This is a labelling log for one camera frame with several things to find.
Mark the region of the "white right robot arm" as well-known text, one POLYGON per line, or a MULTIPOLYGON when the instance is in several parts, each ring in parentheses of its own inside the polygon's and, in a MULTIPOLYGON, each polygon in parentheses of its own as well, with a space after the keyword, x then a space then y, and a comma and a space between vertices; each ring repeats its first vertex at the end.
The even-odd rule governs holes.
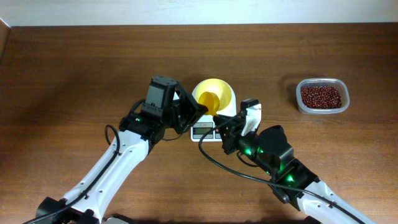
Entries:
POLYGON ((226 154, 239 152, 270 176, 265 183, 284 204, 290 204, 318 223, 372 223, 372 220, 337 196, 315 173, 294 157, 280 125, 261 132, 250 128, 249 116, 217 115, 226 154))

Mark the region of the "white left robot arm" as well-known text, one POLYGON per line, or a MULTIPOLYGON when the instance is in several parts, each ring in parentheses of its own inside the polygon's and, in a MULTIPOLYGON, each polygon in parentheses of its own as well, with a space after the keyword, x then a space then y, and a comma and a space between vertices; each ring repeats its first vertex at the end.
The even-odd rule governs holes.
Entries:
POLYGON ((31 223, 101 223, 120 186, 163 140, 166 129, 182 135, 207 111, 180 82, 152 77, 146 98, 132 105, 118 128, 106 125, 114 139, 106 140, 109 147, 99 161, 60 200, 47 197, 31 223))

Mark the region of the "orange plastic measuring scoop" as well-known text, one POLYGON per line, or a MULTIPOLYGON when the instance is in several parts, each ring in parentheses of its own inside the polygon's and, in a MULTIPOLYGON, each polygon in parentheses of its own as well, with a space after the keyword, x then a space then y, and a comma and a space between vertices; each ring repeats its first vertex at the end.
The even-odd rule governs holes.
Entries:
POLYGON ((214 116, 220 107, 220 99, 215 93, 204 91, 198 100, 198 103, 208 108, 206 115, 214 116))

